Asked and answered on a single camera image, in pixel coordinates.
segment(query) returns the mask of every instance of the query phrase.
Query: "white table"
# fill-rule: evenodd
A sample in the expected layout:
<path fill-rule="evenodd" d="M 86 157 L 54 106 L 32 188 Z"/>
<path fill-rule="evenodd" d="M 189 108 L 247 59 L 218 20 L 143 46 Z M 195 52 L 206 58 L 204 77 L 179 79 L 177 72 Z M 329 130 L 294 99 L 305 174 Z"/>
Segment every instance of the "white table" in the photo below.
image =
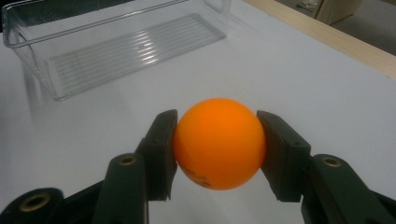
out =
<path fill-rule="evenodd" d="M 224 40 L 53 102 L 0 47 L 0 209 L 37 188 L 70 196 L 133 152 L 155 116 L 181 117 L 211 97 L 278 114 L 312 146 L 338 156 L 370 189 L 396 198 L 396 82 L 258 9 L 233 1 Z M 172 200 L 150 203 L 150 223 L 303 223 L 262 172 L 213 191 L 177 172 Z"/>

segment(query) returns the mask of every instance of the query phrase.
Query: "transparent tray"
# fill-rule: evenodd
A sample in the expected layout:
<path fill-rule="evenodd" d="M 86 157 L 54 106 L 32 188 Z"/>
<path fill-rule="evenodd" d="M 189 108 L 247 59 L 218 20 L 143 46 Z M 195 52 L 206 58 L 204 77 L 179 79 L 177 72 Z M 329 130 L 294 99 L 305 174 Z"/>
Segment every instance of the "transparent tray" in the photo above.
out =
<path fill-rule="evenodd" d="M 231 0 L 70 1 L 2 9 L 5 45 L 55 100 L 222 39 Z"/>

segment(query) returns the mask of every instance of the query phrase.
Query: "wooden edge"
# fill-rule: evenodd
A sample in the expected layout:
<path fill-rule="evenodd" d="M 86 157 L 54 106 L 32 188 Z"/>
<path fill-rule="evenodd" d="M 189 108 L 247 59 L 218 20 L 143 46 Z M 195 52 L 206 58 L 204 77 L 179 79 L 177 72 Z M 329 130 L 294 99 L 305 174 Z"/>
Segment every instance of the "wooden edge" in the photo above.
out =
<path fill-rule="evenodd" d="M 316 21 L 304 14 L 285 7 L 275 0 L 244 0 L 246 3 L 285 22 L 306 35 L 345 55 L 365 63 L 387 77 L 396 79 L 396 57 L 359 39 L 340 32 L 331 26 Z"/>

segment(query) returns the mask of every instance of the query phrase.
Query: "white surface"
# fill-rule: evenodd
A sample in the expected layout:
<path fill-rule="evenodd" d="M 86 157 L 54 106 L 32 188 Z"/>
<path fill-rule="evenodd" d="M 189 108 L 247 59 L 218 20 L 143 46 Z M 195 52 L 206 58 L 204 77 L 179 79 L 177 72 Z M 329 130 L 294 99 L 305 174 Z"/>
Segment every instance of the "white surface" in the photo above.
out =
<path fill-rule="evenodd" d="M 53 102 L 0 47 L 0 209 L 24 192 L 67 197 L 103 179 L 134 151 L 155 116 L 229 97 L 286 120 L 312 146 L 348 161 L 369 188 L 396 198 L 396 82 L 240 1 L 228 37 Z M 303 223 L 298 203 L 275 199 L 261 172 L 228 191 L 177 172 L 172 201 L 150 203 L 150 223 Z"/>

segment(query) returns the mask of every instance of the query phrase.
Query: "plastic bin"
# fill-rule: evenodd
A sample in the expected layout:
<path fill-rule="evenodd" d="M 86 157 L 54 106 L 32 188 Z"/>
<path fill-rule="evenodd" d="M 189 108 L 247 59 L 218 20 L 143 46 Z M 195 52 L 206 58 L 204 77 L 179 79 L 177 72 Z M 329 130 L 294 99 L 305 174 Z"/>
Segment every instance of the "plastic bin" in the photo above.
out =
<path fill-rule="evenodd" d="M 2 8 L 4 43 L 62 100 L 222 39 L 230 1 L 24 1 Z"/>

